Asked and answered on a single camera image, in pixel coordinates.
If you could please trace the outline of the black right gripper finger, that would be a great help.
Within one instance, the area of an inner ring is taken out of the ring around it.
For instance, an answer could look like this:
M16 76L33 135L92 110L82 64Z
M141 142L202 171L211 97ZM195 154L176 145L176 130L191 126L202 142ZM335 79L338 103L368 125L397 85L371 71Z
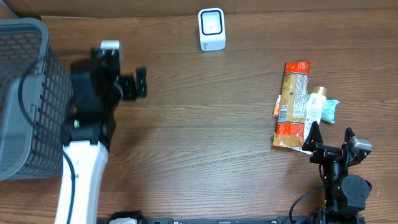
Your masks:
M356 143L356 135L351 128L346 128L345 130L345 141L342 144L342 149L352 148Z
M315 152L323 146L323 139L321 136L319 124L314 121L311 125L309 134L302 146L303 151Z

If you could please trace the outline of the red spaghetti packet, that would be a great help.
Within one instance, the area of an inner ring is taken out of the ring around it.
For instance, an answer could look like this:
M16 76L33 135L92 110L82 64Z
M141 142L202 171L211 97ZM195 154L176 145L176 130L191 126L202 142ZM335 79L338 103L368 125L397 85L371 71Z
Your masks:
M301 147L307 110L307 84L311 62L286 63L273 146Z

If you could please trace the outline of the teal wipes packet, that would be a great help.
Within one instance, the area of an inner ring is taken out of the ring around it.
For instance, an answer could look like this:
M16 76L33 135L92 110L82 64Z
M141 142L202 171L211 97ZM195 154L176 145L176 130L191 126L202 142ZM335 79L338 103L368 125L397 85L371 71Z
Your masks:
M326 100L322 109L321 120L330 124L335 124L335 111L339 103L338 100Z

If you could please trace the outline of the white tube gold cap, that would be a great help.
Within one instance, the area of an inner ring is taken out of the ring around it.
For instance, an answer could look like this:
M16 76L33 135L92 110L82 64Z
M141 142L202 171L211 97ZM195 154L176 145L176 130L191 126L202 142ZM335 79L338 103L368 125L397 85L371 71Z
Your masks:
M312 123L316 121L318 124L321 120L322 109L326 102L327 89L322 86L315 86L311 94L307 95L307 87L295 88L295 102L292 117L295 118L296 130L298 130L299 138L291 149L304 152L302 150L303 142L307 139Z

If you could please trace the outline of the orange tissue packet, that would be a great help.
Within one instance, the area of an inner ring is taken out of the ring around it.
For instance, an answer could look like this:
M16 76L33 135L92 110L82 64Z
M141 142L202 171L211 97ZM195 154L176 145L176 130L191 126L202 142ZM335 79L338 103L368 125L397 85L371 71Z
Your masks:
M280 99L281 95L278 95L275 101L275 106L273 110L273 117L278 118L279 117L279 111L280 111Z

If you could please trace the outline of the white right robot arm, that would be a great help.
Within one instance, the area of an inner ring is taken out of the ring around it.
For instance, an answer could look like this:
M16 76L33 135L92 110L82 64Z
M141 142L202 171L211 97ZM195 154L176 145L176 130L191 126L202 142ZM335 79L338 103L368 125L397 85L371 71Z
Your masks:
M322 169L325 208L313 211L307 223L364 223L359 212L366 208L372 185L350 174L348 168L360 164L372 148L370 141L358 138L351 128L346 128L340 147L326 146L318 123L312 123L303 149L312 152L310 162Z

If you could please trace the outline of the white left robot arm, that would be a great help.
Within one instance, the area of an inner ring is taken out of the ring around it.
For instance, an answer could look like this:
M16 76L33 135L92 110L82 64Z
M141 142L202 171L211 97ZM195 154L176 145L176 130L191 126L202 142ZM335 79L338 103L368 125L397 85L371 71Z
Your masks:
M60 130L62 183L56 223L96 223L101 182L122 100L147 95L147 69L122 75L118 61L83 59L70 66L73 95Z

